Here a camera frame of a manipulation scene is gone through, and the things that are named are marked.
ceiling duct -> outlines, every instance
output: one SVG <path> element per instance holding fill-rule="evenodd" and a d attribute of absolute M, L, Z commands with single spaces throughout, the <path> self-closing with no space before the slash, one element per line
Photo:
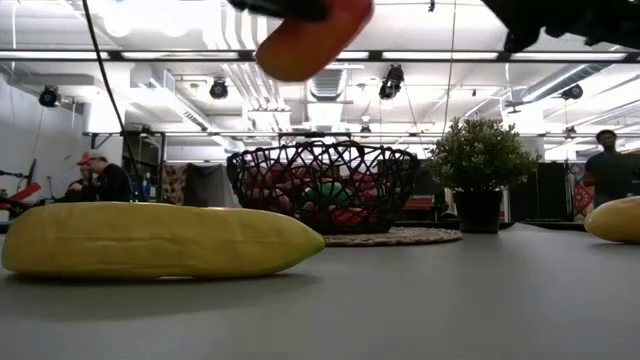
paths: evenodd
<path fill-rule="evenodd" d="M 606 51 L 615 51 L 620 49 L 619 46 L 613 46 L 605 49 Z M 583 65 L 567 65 L 560 70 L 552 73 L 537 83 L 523 89 L 511 90 L 511 99 L 505 102 L 505 106 L 520 106 L 534 103 L 545 99 L 549 96 L 558 94 L 563 90 L 578 84 L 579 82 L 598 74 L 613 64 L 583 64 Z M 475 109 L 471 109 L 465 117 L 476 114 L 482 116 L 489 113 L 500 106 L 500 100 L 496 97 L 503 97 L 509 94 L 509 89 L 499 90 Z"/>
<path fill-rule="evenodd" d="M 311 79 L 309 92 L 311 96 L 321 102 L 337 101 L 342 96 L 347 85 L 347 70 L 322 70 Z"/>

spotlight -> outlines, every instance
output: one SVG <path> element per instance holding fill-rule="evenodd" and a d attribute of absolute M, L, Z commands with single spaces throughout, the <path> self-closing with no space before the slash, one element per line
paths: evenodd
<path fill-rule="evenodd" d="M 60 105 L 60 94 L 58 94 L 58 87 L 54 85 L 47 85 L 44 87 L 44 91 L 40 93 L 38 98 L 40 105 L 53 109 Z"/>
<path fill-rule="evenodd" d="M 396 64 L 391 65 L 391 68 L 389 68 L 389 72 L 387 72 L 387 75 L 382 81 L 382 86 L 380 87 L 380 99 L 393 99 L 398 92 L 400 92 L 400 89 L 402 89 L 403 82 L 404 71 L 402 70 L 402 66 Z"/>
<path fill-rule="evenodd" d="M 582 97 L 583 94 L 584 94 L 584 90 L 582 90 L 582 86 L 580 86 L 579 84 L 575 84 L 572 87 L 561 92 L 560 97 L 563 98 L 564 100 L 569 100 L 569 99 L 578 100 Z"/>
<path fill-rule="evenodd" d="M 216 100 L 226 98 L 227 95 L 229 95 L 229 90 L 227 89 L 226 80 L 222 78 L 213 80 L 213 85 L 211 85 L 211 89 L 209 90 L 209 95 L 211 95 L 211 97 Z"/>

yellow squash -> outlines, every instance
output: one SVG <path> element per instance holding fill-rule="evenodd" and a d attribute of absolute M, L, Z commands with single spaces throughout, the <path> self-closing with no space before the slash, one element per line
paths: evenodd
<path fill-rule="evenodd" d="M 640 243 L 640 196 L 598 207 L 587 216 L 584 227 L 604 240 Z"/>
<path fill-rule="evenodd" d="M 274 274 L 323 248 L 306 225 L 265 211 L 55 204 L 13 223 L 2 265 L 37 276 L 225 278 Z"/>

green leaves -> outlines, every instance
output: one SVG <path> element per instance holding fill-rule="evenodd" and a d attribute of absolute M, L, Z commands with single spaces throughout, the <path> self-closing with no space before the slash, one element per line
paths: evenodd
<path fill-rule="evenodd" d="M 501 119 L 454 119 L 430 150 L 430 171 L 441 186 L 460 191 L 503 189 L 526 180 L 539 155 L 522 149 L 515 125 Z"/>

person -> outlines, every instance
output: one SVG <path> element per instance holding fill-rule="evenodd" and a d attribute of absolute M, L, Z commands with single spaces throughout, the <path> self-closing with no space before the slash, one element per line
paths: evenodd
<path fill-rule="evenodd" d="M 131 182 L 127 173 L 118 165 L 109 163 L 99 151 L 89 151 L 82 155 L 79 164 L 98 174 L 93 186 L 73 184 L 70 190 L 81 192 L 83 196 L 95 196 L 97 201 L 131 201 Z"/>
<path fill-rule="evenodd" d="M 593 203 L 598 207 L 627 197 L 632 192 L 634 175 L 629 158 L 616 151 L 615 132 L 602 130 L 596 135 L 596 140 L 603 151 L 587 160 L 583 184 L 595 186 Z"/>
<path fill-rule="evenodd" d="M 64 197 L 56 199 L 56 202 L 92 202 L 96 201 L 96 194 L 93 187 L 93 174 L 89 170 L 89 166 L 87 164 L 81 164 L 78 162 L 78 166 L 80 167 L 80 179 L 69 184 L 67 188 L 67 192 L 64 194 Z M 73 185 L 80 185 L 82 187 L 87 187 L 85 191 L 76 191 L 71 188 Z"/>

